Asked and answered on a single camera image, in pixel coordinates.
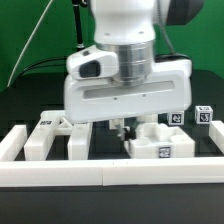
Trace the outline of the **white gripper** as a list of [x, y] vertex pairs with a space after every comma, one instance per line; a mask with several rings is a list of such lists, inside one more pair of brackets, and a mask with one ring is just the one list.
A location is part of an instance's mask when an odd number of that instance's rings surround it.
[[[151, 74], [134, 86], [113, 83], [118, 56], [94, 46], [70, 55], [66, 67], [64, 109], [73, 124], [185, 111], [191, 105], [188, 59], [155, 63]], [[129, 126], [119, 128], [121, 140], [129, 135]]]

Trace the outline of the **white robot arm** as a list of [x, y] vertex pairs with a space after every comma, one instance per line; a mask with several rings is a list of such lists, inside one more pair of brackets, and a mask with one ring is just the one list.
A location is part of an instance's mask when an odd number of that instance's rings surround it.
[[154, 26], [185, 25], [205, 0], [89, 0], [95, 44], [70, 55], [65, 115], [73, 124], [185, 111], [192, 62], [155, 60]]

